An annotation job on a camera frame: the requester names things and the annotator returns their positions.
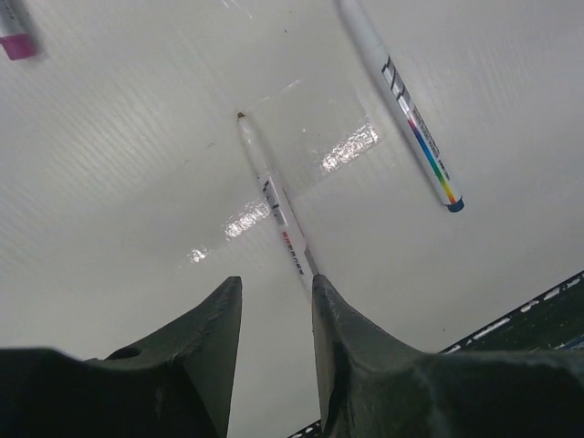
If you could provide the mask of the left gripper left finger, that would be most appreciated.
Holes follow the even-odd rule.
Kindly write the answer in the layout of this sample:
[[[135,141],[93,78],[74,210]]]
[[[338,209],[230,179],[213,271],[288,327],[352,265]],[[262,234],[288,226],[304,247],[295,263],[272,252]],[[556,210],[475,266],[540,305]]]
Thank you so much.
[[[103,360],[1,351],[4,437],[225,437],[243,306],[228,277],[195,308]]]

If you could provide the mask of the purple marker pen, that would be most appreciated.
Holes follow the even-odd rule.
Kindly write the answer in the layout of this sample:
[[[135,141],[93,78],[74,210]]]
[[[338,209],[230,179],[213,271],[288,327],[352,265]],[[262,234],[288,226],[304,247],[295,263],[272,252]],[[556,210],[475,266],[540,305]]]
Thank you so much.
[[[11,61],[29,59],[40,53],[25,1],[1,0],[1,48]]]

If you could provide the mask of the yellow marker pen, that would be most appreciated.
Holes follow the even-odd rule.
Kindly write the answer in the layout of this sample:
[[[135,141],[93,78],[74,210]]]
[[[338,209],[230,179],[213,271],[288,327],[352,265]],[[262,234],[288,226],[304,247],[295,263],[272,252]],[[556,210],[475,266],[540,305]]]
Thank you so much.
[[[259,190],[267,202],[270,214],[276,221],[279,236],[295,271],[310,295],[313,277],[318,273],[318,268],[287,197],[286,185],[279,175],[269,147],[251,118],[238,111],[236,122],[239,138],[245,149],[246,158],[255,173]]]

